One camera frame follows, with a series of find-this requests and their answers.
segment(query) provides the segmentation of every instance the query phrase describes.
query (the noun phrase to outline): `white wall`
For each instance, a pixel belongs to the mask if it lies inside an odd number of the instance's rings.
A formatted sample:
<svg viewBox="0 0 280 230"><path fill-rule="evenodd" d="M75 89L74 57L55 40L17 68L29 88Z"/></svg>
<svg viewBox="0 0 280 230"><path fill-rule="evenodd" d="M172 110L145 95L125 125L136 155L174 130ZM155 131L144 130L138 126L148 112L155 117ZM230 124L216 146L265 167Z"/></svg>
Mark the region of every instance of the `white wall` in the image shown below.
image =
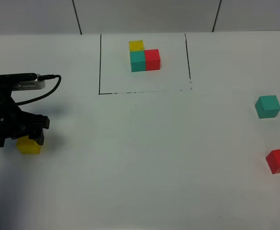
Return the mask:
<svg viewBox="0 0 280 230"><path fill-rule="evenodd" d="M0 0L0 34L79 34L72 0Z"/></svg>
<svg viewBox="0 0 280 230"><path fill-rule="evenodd" d="M280 30L280 0L223 0L215 31Z"/></svg>
<svg viewBox="0 0 280 230"><path fill-rule="evenodd" d="M212 31L219 0L75 0L84 34Z"/></svg>

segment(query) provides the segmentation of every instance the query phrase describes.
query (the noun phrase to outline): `yellow cube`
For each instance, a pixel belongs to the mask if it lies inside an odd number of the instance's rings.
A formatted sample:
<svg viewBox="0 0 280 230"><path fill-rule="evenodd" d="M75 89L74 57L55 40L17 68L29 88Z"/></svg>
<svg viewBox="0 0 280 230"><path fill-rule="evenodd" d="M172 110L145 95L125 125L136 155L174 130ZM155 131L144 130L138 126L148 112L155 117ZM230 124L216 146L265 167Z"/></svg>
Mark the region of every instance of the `yellow cube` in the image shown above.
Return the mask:
<svg viewBox="0 0 280 230"><path fill-rule="evenodd" d="M132 41L129 42L129 51L141 51L144 50L143 41Z"/></svg>
<svg viewBox="0 0 280 230"><path fill-rule="evenodd" d="M29 136L18 138L16 147L22 154L39 154L41 150L41 146L29 139Z"/></svg>

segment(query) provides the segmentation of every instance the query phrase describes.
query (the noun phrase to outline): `teal cube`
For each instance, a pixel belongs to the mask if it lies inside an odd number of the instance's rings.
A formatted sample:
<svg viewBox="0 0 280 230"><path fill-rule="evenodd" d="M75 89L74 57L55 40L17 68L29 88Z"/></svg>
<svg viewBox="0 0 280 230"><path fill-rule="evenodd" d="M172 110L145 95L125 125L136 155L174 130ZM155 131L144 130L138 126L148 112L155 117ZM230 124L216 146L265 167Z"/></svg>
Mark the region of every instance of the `teal cube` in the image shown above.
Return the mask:
<svg viewBox="0 0 280 230"><path fill-rule="evenodd" d="M145 52L131 51L130 52L131 72L146 71Z"/></svg>
<svg viewBox="0 0 280 230"><path fill-rule="evenodd" d="M259 118L276 117L280 111L280 104L276 95L261 96L255 105Z"/></svg>

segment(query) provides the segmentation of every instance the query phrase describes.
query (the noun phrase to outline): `black cable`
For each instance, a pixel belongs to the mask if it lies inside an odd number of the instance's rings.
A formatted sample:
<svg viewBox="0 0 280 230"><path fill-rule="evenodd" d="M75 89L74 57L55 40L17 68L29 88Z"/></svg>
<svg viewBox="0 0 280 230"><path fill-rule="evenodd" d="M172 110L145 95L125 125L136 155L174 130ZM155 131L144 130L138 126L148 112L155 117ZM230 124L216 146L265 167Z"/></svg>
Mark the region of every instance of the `black cable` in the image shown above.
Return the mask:
<svg viewBox="0 0 280 230"><path fill-rule="evenodd" d="M61 76L60 75L44 75L44 76L39 76L38 80L39 81L44 81L44 80L49 80L49 79L54 79L54 78L58 78L58 82L57 84L54 86L54 88L49 91L48 93L40 96L40 97L36 97L33 99L30 99L28 101L23 101L23 102L17 102L17 103L10 103L10 104L0 104L0 107L16 107L16 106L20 106L20 105L24 105L24 104L29 104L32 102L36 102L39 101L45 97L48 97L49 95L51 95L54 91L56 91L56 89L59 87L60 82L61 82Z"/></svg>

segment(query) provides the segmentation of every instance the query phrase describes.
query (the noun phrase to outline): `white table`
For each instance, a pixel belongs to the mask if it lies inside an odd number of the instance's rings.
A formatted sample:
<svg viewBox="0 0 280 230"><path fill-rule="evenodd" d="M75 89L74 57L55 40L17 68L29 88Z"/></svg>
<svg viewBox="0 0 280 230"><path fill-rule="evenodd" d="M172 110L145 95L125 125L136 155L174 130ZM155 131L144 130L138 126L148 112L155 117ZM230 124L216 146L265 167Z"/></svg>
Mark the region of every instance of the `white table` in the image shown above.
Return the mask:
<svg viewBox="0 0 280 230"><path fill-rule="evenodd" d="M265 161L280 148L280 113L260 120L254 109L261 95L280 102L280 32L187 40L192 90L99 95L99 35L0 36L0 74L63 77L22 106L51 120L41 154L0 148L3 229L280 230L280 174ZM176 77L189 84L188 72L185 59Z"/></svg>

